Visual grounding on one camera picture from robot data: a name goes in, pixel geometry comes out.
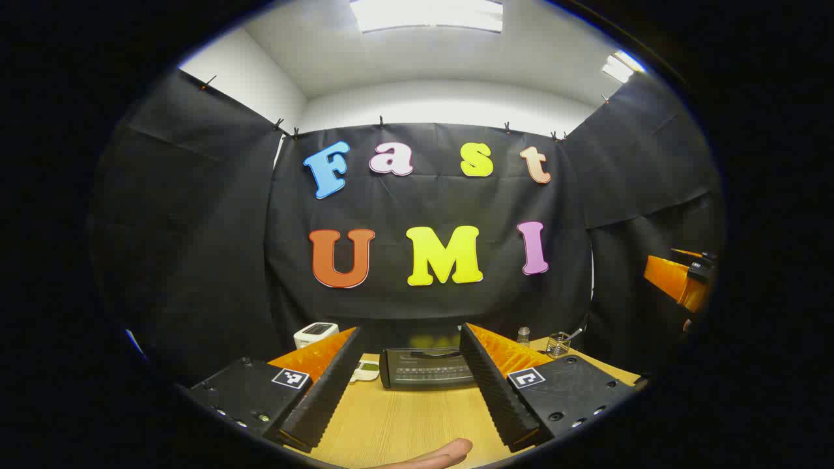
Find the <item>white toaster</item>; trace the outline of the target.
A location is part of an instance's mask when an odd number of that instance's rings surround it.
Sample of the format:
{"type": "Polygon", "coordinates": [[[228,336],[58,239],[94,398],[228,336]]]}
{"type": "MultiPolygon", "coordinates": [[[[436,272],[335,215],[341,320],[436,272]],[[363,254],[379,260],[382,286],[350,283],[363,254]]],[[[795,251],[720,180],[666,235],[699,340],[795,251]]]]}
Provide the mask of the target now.
{"type": "Polygon", "coordinates": [[[322,341],[322,339],[338,333],[339,326],[336,323],[316,322],[308,324],[294,333],[295,347],[296,349],[302,349],[307,347],[307,345],[322,341]]]}

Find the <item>black backdrop cloth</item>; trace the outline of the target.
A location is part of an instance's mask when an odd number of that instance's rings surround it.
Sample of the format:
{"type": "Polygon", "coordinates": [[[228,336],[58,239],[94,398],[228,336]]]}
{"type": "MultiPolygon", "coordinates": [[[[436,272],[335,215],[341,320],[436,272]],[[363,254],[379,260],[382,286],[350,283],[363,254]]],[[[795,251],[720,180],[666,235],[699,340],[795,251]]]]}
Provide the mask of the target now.
{"type": "Polygon", "coordinates": [[[564,141],[385,124],[284,137],[176,72],[101,159],[89,230],[102,296],[185,385],[295,349],[314,322],[366,353],[456,345],[471,322],[638,374],[685,320],[650,256],[720,253],[720,182],[679,98],[634,76],[564,141]]]}

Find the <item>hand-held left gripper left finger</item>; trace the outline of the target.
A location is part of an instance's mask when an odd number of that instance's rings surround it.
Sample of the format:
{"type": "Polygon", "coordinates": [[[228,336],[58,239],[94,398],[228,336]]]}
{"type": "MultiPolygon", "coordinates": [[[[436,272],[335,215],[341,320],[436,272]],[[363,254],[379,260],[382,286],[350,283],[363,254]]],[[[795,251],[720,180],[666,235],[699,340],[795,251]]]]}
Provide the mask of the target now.
{"type": "Polygon", "coordinates": [[[310,452],[319,445],[363,356],[354,327],[263,362],[241,358],[188,388],[188,395],[254,436],[310,452]]]}

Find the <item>large ceiling light panel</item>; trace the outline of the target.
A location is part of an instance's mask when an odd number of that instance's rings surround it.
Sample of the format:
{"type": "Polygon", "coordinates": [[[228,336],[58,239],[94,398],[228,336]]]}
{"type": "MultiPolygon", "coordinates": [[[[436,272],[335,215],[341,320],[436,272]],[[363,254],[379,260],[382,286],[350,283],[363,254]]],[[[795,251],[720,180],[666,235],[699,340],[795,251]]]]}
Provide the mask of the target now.
{"type": "Polygon", "coordinates": [[[495,0],[349,0],[361,32],[458,27],[500,33],[504,4],[495,0]]]}

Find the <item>black electric oven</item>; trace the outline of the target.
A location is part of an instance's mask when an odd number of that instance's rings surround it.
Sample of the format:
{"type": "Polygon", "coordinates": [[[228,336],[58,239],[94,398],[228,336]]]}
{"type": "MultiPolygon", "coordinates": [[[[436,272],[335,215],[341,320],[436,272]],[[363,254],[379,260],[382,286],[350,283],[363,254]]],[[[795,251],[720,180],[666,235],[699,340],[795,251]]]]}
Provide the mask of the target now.
{"type": "Polygon", "coordinates": [[[444,391],[476,385],[461,354],[461,323],[365,320],[364,351],[378,354],[381,382],[391,391],[444,391]]]}

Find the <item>small ceiling light panel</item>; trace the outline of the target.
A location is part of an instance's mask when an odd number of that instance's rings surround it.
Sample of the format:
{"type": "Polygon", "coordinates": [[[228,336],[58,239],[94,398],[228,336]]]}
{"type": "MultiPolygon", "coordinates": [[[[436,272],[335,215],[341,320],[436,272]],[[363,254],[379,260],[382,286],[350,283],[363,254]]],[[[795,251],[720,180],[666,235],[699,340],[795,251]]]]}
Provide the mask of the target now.
{"type": "Polygon", "coordinates": [[[601,67],[603,74],[620,83],[627,83],[635,75],[645,75],[646,69],[625,51],[618,50],[607,56],[601,67]]]}

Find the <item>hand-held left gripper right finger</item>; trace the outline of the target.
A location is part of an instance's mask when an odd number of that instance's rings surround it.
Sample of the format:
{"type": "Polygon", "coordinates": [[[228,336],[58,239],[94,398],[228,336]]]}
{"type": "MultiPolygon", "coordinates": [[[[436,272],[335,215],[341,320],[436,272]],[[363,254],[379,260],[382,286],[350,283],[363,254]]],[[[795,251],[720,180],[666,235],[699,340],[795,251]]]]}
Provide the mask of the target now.
{"type": "Polygon", "coordinates": [[[512,452],[572,438],[638,392],[578,354],[551,358],[475,324],[459,351],[512,452]]]}

